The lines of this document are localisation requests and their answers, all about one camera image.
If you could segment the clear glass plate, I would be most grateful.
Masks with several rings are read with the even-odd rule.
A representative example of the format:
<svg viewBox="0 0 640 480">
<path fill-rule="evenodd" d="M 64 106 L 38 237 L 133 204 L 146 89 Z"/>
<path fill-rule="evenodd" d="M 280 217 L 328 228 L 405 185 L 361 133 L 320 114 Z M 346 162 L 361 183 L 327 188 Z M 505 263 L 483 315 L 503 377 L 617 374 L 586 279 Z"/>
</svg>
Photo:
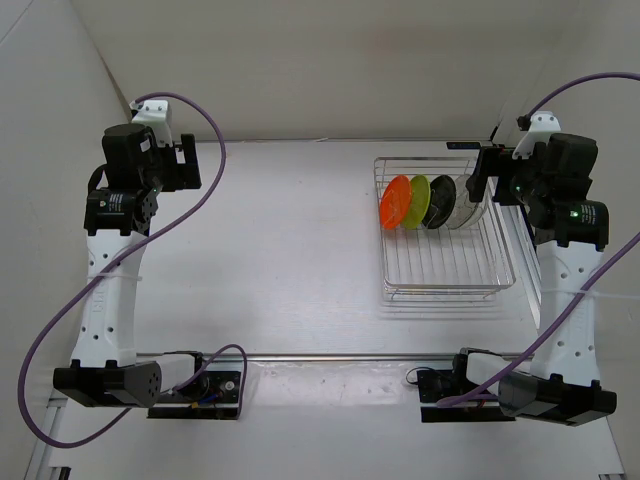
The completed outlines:
<svg viewBox="0 0 640 480">
<path fill-rule="evenodd" d="M 464 174 L 456 178 L 454 181 L 456 188 L 456 196 L 454 207 L 451 215 L 445 222 L 445 226 L 449 230 L 455 230 L 462 227 L 474 213 L 477 203 L 469 199 L 469 191 L 467 189 L 467 181 L 470 175 Z"/>
<path fill-rule="evenodd" d="M 469 216 L 466 222 L 462 225 L 463 228 L 471 228 L 476 225 L 483 217 L 488 207 L 488 196 L 484 195 L 481 202 L 477 203 L 473 213 Z"/>
</svg>

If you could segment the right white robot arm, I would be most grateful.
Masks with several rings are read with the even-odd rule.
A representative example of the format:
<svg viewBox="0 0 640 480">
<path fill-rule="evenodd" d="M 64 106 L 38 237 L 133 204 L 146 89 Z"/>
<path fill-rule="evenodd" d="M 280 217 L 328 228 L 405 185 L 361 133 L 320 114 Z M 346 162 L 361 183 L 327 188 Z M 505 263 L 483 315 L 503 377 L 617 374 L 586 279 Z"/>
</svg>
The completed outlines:
<svg viewBox="0 0 640 480">
<path fill-rule="evenodd" d="M 494 200 L 521 205 L 534 231 L 540 270 L 538 337 L 516 360 L 466 352 L 466 365 L 449 375 L 456 397 L 450 408 L 496 400 L 503 415 L 579 426 L 615 412 L 617 396 L 605 390 L 595 357 L 595 300 L 588 292 L 606 272 L 609 212 L 587 198 L 598 155 L 595 140 L 553 133 L 523 155 L 483 147 L 467 182 L 469 198 L 497 179 Z"/>
</svg>

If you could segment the orange plate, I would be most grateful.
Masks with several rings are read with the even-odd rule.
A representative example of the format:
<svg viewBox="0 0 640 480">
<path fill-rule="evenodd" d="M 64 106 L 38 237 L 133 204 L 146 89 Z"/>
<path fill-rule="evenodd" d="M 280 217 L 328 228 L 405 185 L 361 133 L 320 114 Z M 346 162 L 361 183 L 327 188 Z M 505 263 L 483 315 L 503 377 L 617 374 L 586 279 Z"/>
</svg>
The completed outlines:
<svg viewBox="0 0 640 480">
<path fill-rule="evenodd" d="M 379 205 L 380 224 L 385 230 L 396 228 L 404 220 L 412 201 L 412 187 L 405 175 L 397 175 L 387 185 Z"/>
</svg>

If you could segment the yellow-green plate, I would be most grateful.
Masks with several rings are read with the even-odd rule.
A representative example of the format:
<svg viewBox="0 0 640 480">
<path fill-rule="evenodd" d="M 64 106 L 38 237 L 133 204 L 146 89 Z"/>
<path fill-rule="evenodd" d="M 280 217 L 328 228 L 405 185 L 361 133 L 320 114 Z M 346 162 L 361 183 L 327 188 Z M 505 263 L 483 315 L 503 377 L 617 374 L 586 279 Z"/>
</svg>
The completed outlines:
<svg viewBox="0 0 640 480">
<path fill-rule="evenodd" d="M 409 210 L 402 221 L 405 229 L 416 229 L 422 224 L 430 203 L 431 184 L 424 175 L 416 175 L 410 180 L 412 197 Z"/>
</svg>

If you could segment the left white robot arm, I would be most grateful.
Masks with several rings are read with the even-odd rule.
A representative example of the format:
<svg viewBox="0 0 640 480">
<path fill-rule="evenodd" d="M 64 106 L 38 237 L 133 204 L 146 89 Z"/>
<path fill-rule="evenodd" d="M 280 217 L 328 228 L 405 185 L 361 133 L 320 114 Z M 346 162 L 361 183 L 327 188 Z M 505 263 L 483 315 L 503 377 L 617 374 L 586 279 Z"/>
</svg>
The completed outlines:
<svg viewBox="0 0 640 480">
<path fill-rule="evenodd" d="M 150 408 L 165 387 L 161 365 L 138 362 L 134 309 L 144 240 L 163 192 L 196 190 L 201 177 L 195 138 L 161 145 L 151 127 L 109 127 L 102 137 L 104 164 L 87 187 L 90 288 L 80 333 L 67 367 L 57 368 L 53 386 L 87 407 Z"/>
</svg>

